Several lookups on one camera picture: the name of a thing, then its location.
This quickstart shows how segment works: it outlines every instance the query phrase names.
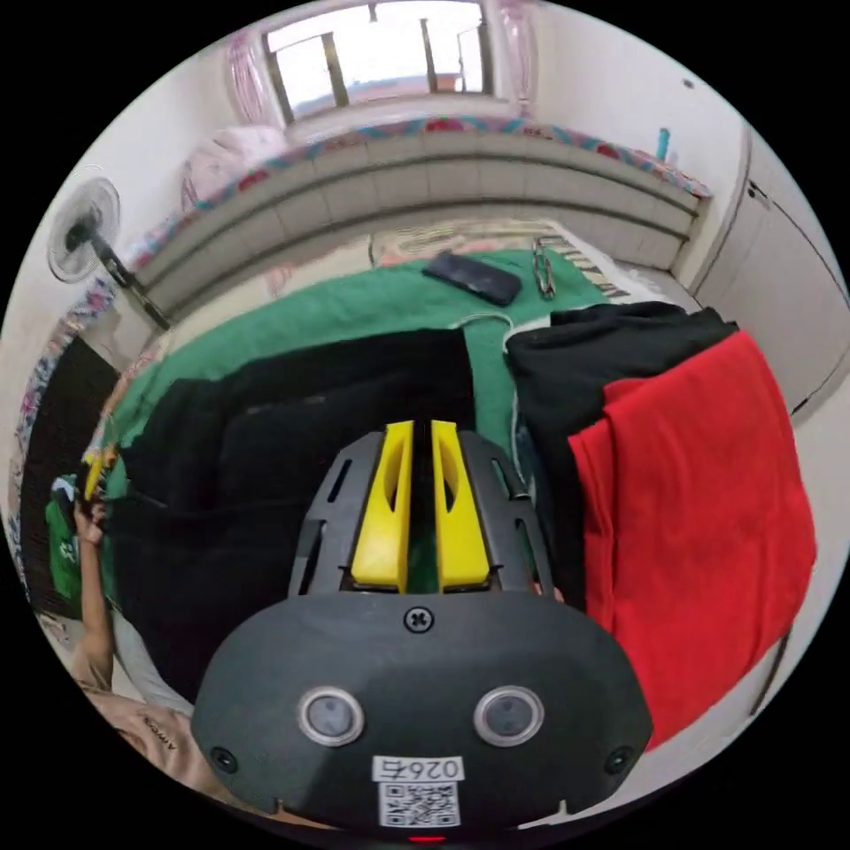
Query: black cloth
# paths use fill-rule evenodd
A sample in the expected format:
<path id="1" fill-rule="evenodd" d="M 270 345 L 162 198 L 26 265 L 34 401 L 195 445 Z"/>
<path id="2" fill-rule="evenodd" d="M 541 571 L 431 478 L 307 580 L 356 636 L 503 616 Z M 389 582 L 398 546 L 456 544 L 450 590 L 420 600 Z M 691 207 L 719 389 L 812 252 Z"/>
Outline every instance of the black cloth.
<path id="1" fill-rule="evenodd" d="M 609 383 L 661 375 L 737 329 L 710 308 L 649 301 L 553 313 L 551 327 L 508 340 L 519 413 L 545 471 L 552 578 L 569 605 L 585 610 L 583 492 L 569 438 L 602 415 Z"/>
<path id="2" fill-rule="evenodd" d="M 337 453 L 408 420 L 475 427 L 462 330 L 323 345 L 169 388 L 123 452 L 111 535 L 122 612 L 185 699 L 228 634 L 286 598 L 301 521 Z"/>

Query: fan stand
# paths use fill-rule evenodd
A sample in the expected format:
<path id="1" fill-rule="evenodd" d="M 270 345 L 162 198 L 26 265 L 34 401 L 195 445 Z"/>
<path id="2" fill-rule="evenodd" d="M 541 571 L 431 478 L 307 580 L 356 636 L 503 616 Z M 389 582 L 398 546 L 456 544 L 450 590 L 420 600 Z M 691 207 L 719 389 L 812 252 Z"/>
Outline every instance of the fan stand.
<path id="1" fill-rule="evenodd" d="M 147 297 L 142 284 L 118 259 L 112 247 L 100 236 L 100 220 L 97 210 L 92 210 L 82 220 L 76 222 L 67 232 L 65 245 L 69 251 L 76 251 L 85 243 L 91 245 L 97 258 L 111 278 L 123 289 L 133 293 L 142 309 L 153 319 L 161 330 L 169 330 L 171 322 L 162 311 Z"/>

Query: shirt sleeve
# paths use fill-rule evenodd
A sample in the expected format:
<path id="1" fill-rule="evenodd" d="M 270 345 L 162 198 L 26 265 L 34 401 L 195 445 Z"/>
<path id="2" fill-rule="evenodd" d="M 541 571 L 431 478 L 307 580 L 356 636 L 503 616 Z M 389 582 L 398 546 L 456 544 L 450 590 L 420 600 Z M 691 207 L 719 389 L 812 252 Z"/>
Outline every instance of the shirt sleeve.
<path id="1" fill-rule="evenodd" d="M 81 688 L 90 688 L 93 691 L 106 693 L 112 692 L 112 683 L 106 681 L 103 671 L 98 670 L 91 663 L 90 658 L 82 651 L 82 645 L 78 644 L 73 651 L 70 666 L 73 680 Z"/>

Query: window frame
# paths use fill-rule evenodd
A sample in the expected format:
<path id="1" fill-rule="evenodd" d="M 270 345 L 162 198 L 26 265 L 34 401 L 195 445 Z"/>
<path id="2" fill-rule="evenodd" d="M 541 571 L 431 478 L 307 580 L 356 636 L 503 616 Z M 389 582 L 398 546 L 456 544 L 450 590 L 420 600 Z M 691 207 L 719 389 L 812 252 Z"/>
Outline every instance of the window frame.
<path id="1" fill-rule="evenodd" d="M 375 0 L 372 3 L 351 3 L 346 4 L 346 8 L 355 8 L 357 6 L 366 6 L 369 10 L 369 17 L 371 20 L 376 20 L 376 6 L 381 3 L 391 3 L 391 2 L 404 2 L 405 0 Z M 267 26 L 264 27 L 259 36 L 259 40 L 262 45 L 263 51 L 263 59 L 266 63 L 266 70 L 269 75 L 269 79 L 272 83 L 272 89 L 277 98 L 277 104 L 281 110 L 283 124 L 285 127 L 293 127 L 295 125 L 300 124 L 302 121 L 309 121 L 314 118 L 319 118 L 322 115 L 328 115 L 331 112 L 336 112 L 341 109 L 349 109 L 352 106 L 366 106 L 370 104 L 379 104 L 379 103 L 391 103 L 394 100 L 420 100 L 424 97 L 445 97 L 447 95 L 455 95 L 456 97 L 495 97 L 495 63 L 493 61 L 493 39 L 491 34 L 491 26 L 487 11 L 487 6 L 484 0 L 450 0 L 450 2 L 467 2 L 471 4 L 475 4 L 478 6 L 478 10 L 481 13 L 481 24 L 478 26 L 478 50 L 479 56 L 481 58 L 481 75 L 482 75 L 482 88 L 481 91 L 441 91 L 437 87 L 437 73 L 434 68 L 434 57 L 433 51 L 430 44 L 429 33 L 428 33 L 428 25 L 425 19 L 421 20 L 421 29 L 422 29 L 422 43 L 425 49 L 425 62 L 426 62 L 426 76 L 429 84 L 429 91 L 427 93 L 423 92 L 417 95 L 395 95 L 395 96 L 386 96 L 386 97 L 376 97 L 374 99 L 358 101 L 355 104 L 352 104 L 349 98 L 348 89 L 345 87 L 342 67 L 340 66 L 339 57 L 336 54 L 336 46 L 334 44 L 334 34 L 333 32 L 323 33 L 321 35 L 312 35 L 308 38 L 303 39 L 302 41 L 295 42 L 295 44 L 300 44 L 305 41 L 311 41 L 315 38 L 321 38 L 322 46 L 325 51 L 325 60 L 328 65 L 328 75 L 330 77 L 331 89 L 333 92 L 334 104 L 332 106 L 322 107 L 320 109 L 315 110 L 314 112 L 309 112 L 306 115 L 303 115 L 297 118 L 292 111 L 292 106 L 290 104 L 289 97 L 286 92 L 286 84 L 281 75 L 281 69 L 277 62 L 277 53 L 279 50 L 271 50 L 268 44 L 268 36 L 272 33 L 278 32 L 282 29 L 285 29 L 289 23 L 286 24 L 277 24 L 276 26 Z M 304 16 L 302 19 L 308 19 L 311 17 L 320 17 L 324 12 L 317 12 L 315 15 Z"/>

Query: yellow plastic part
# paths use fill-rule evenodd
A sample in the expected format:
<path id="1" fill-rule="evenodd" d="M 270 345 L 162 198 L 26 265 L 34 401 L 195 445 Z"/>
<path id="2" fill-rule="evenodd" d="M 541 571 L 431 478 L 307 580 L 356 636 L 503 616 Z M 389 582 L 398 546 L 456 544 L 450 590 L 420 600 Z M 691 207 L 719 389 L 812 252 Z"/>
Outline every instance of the yellow plastic part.
<path id="1" fill-rule="evenodd" d="M 86 489 L 82 496 L 88 502 L 95 495 L 97 479 L 100 478 L 104 467 L 104 455 L 102 452 L 93 451 L 89 452 L 84 460 L 89 465 L 89 474 L 86 475 Z"/>
<path id="2" fill-rule="evenodd" d="M 404 593 L 410 537 L 413 423 L 387 427 L 352 562 L 361 587 Z"/>
<path id="3" fill-rule="evenodd" d="M 475 587 L 487 581 L 490 561 L 457 426 L 453 422 L 431 422 L 431 446 L 440 591 Z M 446 484 L 452 492 L 451 508 L 446 499 Z"/>

